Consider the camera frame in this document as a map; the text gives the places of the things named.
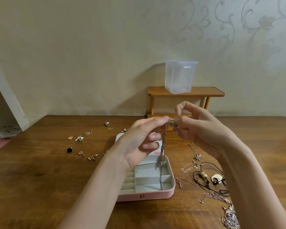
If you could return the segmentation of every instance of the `jewelry box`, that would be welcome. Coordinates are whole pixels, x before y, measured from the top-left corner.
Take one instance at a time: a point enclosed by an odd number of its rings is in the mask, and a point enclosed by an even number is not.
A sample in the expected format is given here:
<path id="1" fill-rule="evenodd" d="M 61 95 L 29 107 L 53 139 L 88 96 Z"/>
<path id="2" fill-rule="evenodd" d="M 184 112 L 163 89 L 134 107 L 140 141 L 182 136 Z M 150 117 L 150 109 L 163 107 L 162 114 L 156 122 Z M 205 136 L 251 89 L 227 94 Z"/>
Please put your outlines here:
<path id="1" fill-rule="evenodd" d="M 124 133 L 116 136 L 116 141 Z M 120 190 L 117 202 L 169 198 L 175 190 L 175 179 L 167 156 L 164 156 L 162 168 L 162 189 L 160 189 L 160 168 L 155 169 L 161 151 L 162 141 L 157 141 L 159 148 L 150 153 L 140 164 L 127 174 Z"/>

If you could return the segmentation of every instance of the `black cord necklace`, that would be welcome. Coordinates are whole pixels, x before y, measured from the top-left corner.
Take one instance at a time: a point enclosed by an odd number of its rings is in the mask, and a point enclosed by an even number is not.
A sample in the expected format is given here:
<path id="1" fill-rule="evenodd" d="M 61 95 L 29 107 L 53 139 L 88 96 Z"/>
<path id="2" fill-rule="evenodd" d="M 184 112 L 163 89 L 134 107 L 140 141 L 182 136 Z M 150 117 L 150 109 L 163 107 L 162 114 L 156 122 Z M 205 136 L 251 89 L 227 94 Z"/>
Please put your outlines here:
<path id="1" fill-rule="evenodd" d="M 223 185 L 225 186 L 225 188 L 226 188 L 225 190 L 215 191 L 215 190 L 213 190 L 213 189 L 210 188 L 210 186 L 209 186 L 210 182 L 209 182 L 209 180 L 206 178 L 207 175 L 202 171 L 202 164 L 203 164 L 203 163 L 209 163 L 209 164 L 214 165 L 214 166 L 222 173 L 223 176 L 225 175 L 225 174 L 223 173 L 223 171 L 222 171 L 221 169 L 219 169 L 215 164 L 213 164 L 213 163 L 211 163 L 211 162 L 202 162 L 202 163 L 200 164 L 200 171 L 194 171 L 194 172 L 193 172 L 193 179 L 194 179 L 194 181 L 195 181 L 202 189 L 206 188 L 206 189 L 208 189 L 208 190 L 210 190 L 210 191 L 213 191 L 213 192 L 215 192 L 215 193 L 217 193 L 217 194 L 220 194 L 220 195 L 222 195 L 222 196 L 229 197 L 230 194 L 229 194 L 229 191 L 228 191 L 227 184 L 225 183 L 225 178 L 223 178 L 222 181 L 221 181 L 222 184 L 223 184 Z M 200 175 L 206 180 L 206 186 L 200 184 L 200 180 L 195 177 L 195 174 L 196 174 L 196 173 L 200 174 Z"/>

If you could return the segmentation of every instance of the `hand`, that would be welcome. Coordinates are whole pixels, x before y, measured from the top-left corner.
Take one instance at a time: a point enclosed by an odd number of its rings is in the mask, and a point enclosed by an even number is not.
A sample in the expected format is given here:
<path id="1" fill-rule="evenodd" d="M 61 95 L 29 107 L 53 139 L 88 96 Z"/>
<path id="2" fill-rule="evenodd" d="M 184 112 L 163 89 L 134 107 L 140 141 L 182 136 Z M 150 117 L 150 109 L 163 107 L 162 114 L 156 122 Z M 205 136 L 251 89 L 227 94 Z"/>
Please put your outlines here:
<path id="1" fill-rule="evenodd" d="M 164 129 L 168 120 L 168 116 L 138 120 L 117 140 L 114 147 L 117 146 L 116 150 L 123 154 L 130 169 L 159 148 L 155 141 L 161 140 L 162 135 L 158 131 L 161 126 Z"/>
<path id="2" fill-rule="evenodd" d="M 191 117 L 181 116 L 182 110 L 192 113 Z M 178 128 L 175 132 L 184 140 L 191 141 L 214 158 L 222 155 L 222 150 L 239 143 L 240 139 L 209 111 L 184 101 L 175 108 Z"/>

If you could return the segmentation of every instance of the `shelf leg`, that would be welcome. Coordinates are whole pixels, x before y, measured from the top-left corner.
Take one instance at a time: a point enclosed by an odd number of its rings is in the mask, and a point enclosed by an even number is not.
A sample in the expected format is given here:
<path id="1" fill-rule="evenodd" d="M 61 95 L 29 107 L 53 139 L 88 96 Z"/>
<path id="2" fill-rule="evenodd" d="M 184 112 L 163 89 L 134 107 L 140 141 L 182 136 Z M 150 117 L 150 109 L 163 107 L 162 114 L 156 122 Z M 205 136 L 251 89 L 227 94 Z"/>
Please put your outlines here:
<path id="1" fill-rule="evenodd" d="M 155 103 L 155 98 L 152 96 L 150 97 L 150 114 L 154 114 L 154 103 Z"/>
<path id="2" fill-rule="evenodd" d="M 207 97 L 206 98 L 206 103 L 204 104 L 204 109 L 208 109 L 209 102 L 210 102 L 210 97 Z"/>
<path id="3" fill-rule="evenodd" d="M 206 99 L 205 97 L 201 97 L 199 107 L 203 108 L 205 99 Z"/>

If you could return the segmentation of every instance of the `jewelry box compartment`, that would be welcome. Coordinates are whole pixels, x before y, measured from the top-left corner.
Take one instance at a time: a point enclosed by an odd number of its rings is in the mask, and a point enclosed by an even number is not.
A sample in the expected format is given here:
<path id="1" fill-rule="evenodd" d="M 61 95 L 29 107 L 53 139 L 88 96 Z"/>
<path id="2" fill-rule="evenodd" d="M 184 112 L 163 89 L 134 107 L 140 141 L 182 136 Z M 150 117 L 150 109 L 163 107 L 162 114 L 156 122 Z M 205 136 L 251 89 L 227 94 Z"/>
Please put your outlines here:
<path id="1" fill-rule="evenodd" d="M 164 156 L 162 168 L 161 181 L 163 190 L 161 190 L 160 168 L 155 169 L 158 156 L 158 151 L 156 150 L 130 170 L 124 180 L 117 201 L 162 199 L 173 195 L 175 180 L 166 156 Z"/>

